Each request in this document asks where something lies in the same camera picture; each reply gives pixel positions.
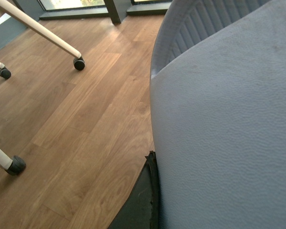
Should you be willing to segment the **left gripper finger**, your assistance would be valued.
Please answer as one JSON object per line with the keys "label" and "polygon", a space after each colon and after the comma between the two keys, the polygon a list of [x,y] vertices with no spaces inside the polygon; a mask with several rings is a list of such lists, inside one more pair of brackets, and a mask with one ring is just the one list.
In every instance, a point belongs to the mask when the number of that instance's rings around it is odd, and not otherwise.
{"label": "left gripper finger", "polygon": [[110,229],[159,228],[159,177],[156,153],[150,151],[136,183]]}

